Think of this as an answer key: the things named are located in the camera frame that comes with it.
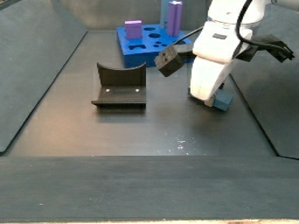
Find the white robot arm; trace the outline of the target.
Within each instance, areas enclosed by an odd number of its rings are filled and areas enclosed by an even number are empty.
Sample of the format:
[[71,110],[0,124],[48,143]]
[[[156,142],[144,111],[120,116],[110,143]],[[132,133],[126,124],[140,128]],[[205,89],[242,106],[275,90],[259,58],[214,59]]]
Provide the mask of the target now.
[[213,106],[217,91],[249,44],[239,40],[237,24],[247,0],[213,0],[209,20],[192,46],[191,96]]

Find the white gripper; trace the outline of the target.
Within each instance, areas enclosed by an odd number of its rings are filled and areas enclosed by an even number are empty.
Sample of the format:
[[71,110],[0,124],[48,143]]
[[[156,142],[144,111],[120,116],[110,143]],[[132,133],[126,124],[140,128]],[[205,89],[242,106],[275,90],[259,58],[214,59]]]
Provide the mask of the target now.
[[235,66],[237,56],[246,51],[234,24],[205,23],[192,46],[191,96],[207,102],[215,95]]

